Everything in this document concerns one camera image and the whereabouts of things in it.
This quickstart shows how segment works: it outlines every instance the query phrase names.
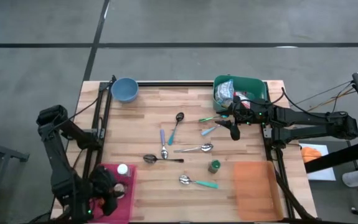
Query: small green container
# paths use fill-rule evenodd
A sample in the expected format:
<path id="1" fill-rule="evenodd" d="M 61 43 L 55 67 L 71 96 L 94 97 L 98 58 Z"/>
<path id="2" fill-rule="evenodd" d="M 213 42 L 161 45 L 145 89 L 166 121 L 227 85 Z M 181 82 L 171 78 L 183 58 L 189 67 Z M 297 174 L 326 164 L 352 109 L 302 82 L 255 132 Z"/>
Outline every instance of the small green container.
<path id="1" fill-rule="evenodd" d="M 216 174 L 216 172 L 220 168 L 220 162 L 217 159 L 212 160 L 212 162 L 209 164 L 208 171 Z"/>
<path id="2" fill-rule="evenodd" d="M 214 81 L 214 110 L 216 112 L 226 110 L 215 100 L 215 89 L 223 82 L 233 79 L 234 91 L 246 91 L 249 100 L 261 98 L 267 100 L 266 85 L 257 78 L 236 77 L 232 75 L 219 75 Z"/>

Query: green handle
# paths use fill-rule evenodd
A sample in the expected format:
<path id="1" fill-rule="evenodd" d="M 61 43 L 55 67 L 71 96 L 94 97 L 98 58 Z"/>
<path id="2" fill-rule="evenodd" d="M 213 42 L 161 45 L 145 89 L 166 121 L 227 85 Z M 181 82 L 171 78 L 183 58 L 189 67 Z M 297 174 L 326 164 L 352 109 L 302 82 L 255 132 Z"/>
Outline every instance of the green handle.
<path id="1" fill-rule="evenodd" d="M 210 117 L 210 118 L 202 118 L 202 119 L 199 119 L 198 122 L 205 122 L 205 121 L 208 121 L 210 119 L 214 119 L 215 117 Z"/>
<path id="2" fill-rule="evenodd" d="M 215 183 L 212 183 L 212 182 L 205 182 L 205 181 L 194 181 L 195 183 L 199 184 L 199 185 L 203 185 L 203 186 L 206 186 L 206 187 L 211 187 L 213 189 L 218 189 L 219 188 L 219 185 L 218 184 L 215 184 Z"/>

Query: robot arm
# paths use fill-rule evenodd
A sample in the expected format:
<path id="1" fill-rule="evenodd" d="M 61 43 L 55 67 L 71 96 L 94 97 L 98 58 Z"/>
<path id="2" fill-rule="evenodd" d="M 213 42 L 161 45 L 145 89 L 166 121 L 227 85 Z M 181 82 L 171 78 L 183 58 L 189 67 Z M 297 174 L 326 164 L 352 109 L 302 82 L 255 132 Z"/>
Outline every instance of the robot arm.
<path id="1" fill-rule="evenodd" d="M 305 113 L 282 108 L 266 102 L 263 99 L 251 101 L 250 108 L 242 105 L 236 96 L 234 102 L 220 115 L 233 115 L 231 121 L 216 121 L 217 124 L 228 128 L 233 140 L 239 140 L 241 124 L 271 125 L 271 129 L 264 129 L 263 134 L 271 139 L 273 147 L 285 148 L 285 144 L 294 139 L 316 138 L 332 136 L 339 139 L 354 139 L 358 137 L 356 120 L 344 112 L 335 113 Z M 294 124 L 313 125 L 313 127 L 285 129 Z"/>
<path id="2" fill-rule="evenodd" d="M 61 218 L 78 222 L 93 219 L 90 199 L 100 197 L 105 201 L 103 213 L 111 214 L 117 208 L 116 198 L 110 193 L 117 184 L 115 178 L 103 166 L 96 167 L 88 179 L 79 177 L 68 162 L 59 134 L 62 130 L 63 136 L 74 138 L 80 149 L 86 149 L 100 147 L 95 132 L 85 132 L 68 120 L 67 110 L 60 105 L 42 110 L 36 122 L 52 168 L 52 192 L 63 207 L 68 205 Z"/>

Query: teal-handled spoon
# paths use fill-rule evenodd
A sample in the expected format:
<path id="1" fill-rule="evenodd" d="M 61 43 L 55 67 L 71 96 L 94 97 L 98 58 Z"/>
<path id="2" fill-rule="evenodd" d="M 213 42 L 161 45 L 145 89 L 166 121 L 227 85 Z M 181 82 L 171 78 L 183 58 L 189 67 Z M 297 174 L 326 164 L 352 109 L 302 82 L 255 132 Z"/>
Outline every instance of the teal-handled spoon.
<path id="1" fill-rule="evenodd" d="M 173 144 L 173 139 L 174 139 L 174 133 L 176 132 L 176 128 L 177 128 L 177 125 L 179 124 L 180 121 L 182 121 L 184 119 L 184 113 L 183 112 L 180 112 L 176 115 L 176 126 L 174 127 L 173 129 L 173 132 L 172 132 L 172 135 L 171 137 L 169 138 L 167 144 L 168 145 L 172 145 Z"/>
<path id="2" fill-rule="evenodd" d="M 214 118 L 228 118 L 228 115 L 222 115 L 222 116 L 214 116 L 214 117 L 210 117 L 210 118 L 201 118 L 198 120 L 198 122 L 205 122 L 205 121 L 208 121 L 210 119 L 214 119 Z"/>
<path id="3" fill-rule="evenodd" d="M 213 189 L 218 189 L 219 185 L 213 182 L 206 182 L 206 181 L 199 181 L 199 180 L 191 180 L 190 177 L 186 176 L 186 175 L 181 175 L 179 177 L 179 181 L 182 184 L 186 184 L 189 185 L 191 182 L 202 185 L 202 186 L 206 186 L 206 187 L 210 187 Z"/>

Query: blue bowl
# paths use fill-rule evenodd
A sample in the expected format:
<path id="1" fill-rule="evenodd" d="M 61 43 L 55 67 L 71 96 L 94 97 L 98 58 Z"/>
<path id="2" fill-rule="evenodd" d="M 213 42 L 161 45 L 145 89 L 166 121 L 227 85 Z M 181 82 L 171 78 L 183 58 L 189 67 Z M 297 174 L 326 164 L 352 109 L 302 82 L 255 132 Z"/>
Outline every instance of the blue bowl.
<path id="1" fill-rule="evenodd" d="M 112 84 L 112 96 L 122 103 L 130 103 L 136 99 L 139 85 L 131 78 L 120 78 Z"/>

